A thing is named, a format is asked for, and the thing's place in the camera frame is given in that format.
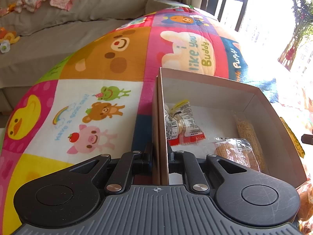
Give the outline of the yellow snack packet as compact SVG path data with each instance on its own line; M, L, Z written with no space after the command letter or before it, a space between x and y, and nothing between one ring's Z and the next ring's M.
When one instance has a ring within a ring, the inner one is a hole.
M287 123L285 122L285 120L280 117L281 122L283 123L288 135L290 136L290 139L293 142L293 145L298 153L298 156L300 156L301 158L305 157L305 151L302 148L300 142L298 141L298 139L296 138L295 134L292 132L292 130L290 129L290 127L287 125Z

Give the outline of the brown bread bun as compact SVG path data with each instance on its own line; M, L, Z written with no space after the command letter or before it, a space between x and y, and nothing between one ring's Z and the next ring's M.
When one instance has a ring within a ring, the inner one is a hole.
M214 146L214 154L253 170L261 171L253 148L246 139L227 138L214 142Z

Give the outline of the white red biscuit packet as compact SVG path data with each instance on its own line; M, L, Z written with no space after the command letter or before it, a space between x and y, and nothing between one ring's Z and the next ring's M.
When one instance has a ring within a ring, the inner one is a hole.
M195 123L192 107L188 99L176 103L171 108L165 106L165 131L170 146L195 143L205 139L203 130Z

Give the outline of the pink cardboard box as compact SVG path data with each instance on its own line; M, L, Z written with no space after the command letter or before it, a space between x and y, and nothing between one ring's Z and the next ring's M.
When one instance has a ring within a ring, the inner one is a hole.
M153 133L156 146L157 182L169 183L165 106L189 100L196 124L207 141L238 138L237 119L250 122L261 144L265 174L295 188L307 176L300 157L281 119L261 90L251 85L182 70L161 68L153 95Z

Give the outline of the long sesame bar packet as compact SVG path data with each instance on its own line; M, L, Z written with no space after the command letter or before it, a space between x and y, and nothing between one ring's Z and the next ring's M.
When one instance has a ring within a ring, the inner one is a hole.
M247 119L239 117L238 115L234 115L234 118L236 121L239 137L246 139L250 143L261 172L268 173L268 167L266 165L264 153L252 123Z

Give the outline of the colourful cartoon play mat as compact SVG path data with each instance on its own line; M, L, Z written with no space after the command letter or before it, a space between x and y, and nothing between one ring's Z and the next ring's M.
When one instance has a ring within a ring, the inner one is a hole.
M178 173L169 174L167 185L157 182L152 106L161 68L251 85L252 66L238 38L185 6L145 14L89 43L32 86L8 120L1 234L297 233L291 222L299 187L264 172L244 166L247 172L229 175L214 193L189 192ZM227 138L172 149L203 159ZM96 156L118 159L148 143L151 185L101 193L85 175L70 172Z

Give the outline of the yellow wrapped bun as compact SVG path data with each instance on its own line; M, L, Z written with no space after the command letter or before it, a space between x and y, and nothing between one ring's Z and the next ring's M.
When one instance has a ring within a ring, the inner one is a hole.
M300 196L300 208L297 214L299 229L303 234L312 234L312 181L304 183L297 192Z

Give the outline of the potted palm plant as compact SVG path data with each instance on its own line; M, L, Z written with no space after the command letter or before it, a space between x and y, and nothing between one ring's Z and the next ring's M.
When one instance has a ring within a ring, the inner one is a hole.
M295 26L292 37L278 58L287 70L291 70L301 42L312 35L312 0L292 0Z

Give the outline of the grey sofa bed cushion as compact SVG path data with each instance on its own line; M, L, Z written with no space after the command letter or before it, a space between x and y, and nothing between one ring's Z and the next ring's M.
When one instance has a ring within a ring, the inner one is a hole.
M11 112L45 73L98 37L145 14L169 8L165 0L74 0L69 11L43 3L12 12L1 27L20 37L1 54L1 111Z

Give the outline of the orange yellow baby toy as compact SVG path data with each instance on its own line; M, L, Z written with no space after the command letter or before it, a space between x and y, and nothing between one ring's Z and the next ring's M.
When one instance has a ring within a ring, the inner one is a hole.
M17 36L15 31L8 31L4 27L1 27L0 34L1 54L9 52L11 45L20 40L20 36Z

